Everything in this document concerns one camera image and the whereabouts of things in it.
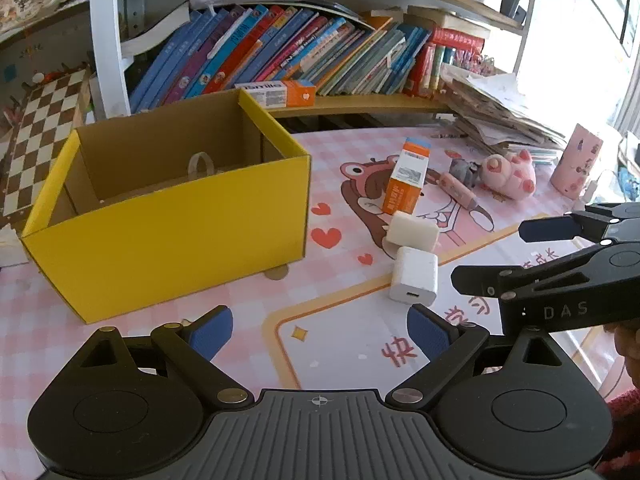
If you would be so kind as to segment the person's hand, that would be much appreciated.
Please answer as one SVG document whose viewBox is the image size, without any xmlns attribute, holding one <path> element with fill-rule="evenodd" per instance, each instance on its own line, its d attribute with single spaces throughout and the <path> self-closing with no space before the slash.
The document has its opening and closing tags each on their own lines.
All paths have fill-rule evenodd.
<svg viewBox="0 0 640 480">
<path fill-rule="evenodd" d="M 625 360 L 628 376 L 636 388 L 640 387 L 639 321 L 605 324 L 604 330 L 614 335 L 617 353 Z"/>
</svg>

